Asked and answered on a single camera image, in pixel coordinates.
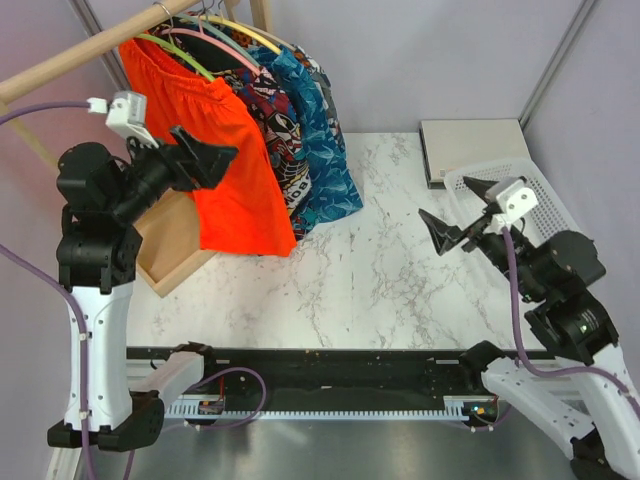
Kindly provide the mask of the orange mesh shorts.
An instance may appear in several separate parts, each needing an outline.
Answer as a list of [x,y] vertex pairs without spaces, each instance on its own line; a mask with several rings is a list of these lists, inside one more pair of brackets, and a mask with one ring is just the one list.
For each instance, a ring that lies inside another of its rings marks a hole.
[[119,54],[134,92],[147,99],[146,126],[168,144],[184,140],[217,185],[193,191],[202,249],[288,256],[296,245],[267,147],[242,100],[221,78],[189,71],[163,49],[133,38]]

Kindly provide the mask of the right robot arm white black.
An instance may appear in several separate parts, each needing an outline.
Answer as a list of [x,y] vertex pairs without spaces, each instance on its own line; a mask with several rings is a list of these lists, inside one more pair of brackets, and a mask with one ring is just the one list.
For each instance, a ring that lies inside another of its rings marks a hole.
[[466,228],[421,210],[438,255],[481,251],[508,280],[517,355],[489,341],[464,352],[458,381],[525,416],[568,458],[578,479],[639,476],[639,392],[606,308],[589,288],[606,273],[594,242],[561,230],[535,246],[516,223],[538,204],[523,177],[464,179],[485,203]]

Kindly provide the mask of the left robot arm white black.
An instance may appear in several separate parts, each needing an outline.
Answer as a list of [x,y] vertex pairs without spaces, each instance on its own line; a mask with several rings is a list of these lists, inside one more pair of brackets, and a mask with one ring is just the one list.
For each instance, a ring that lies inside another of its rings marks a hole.
[[219,382],[211,347],[188,342],[135,385],[127,376],[127,320],[143,238],[135,224],[169,190],[216,188],[239,151],[204,143],[183,127],[174,141],[127,140],[122,162],[97,142],[68,149],[56,185],[66,203],[56,250],[71,323],[71,386],[64,418],[47,432],[52,447],[128,452],[152,445],[167,408],[191,387]]

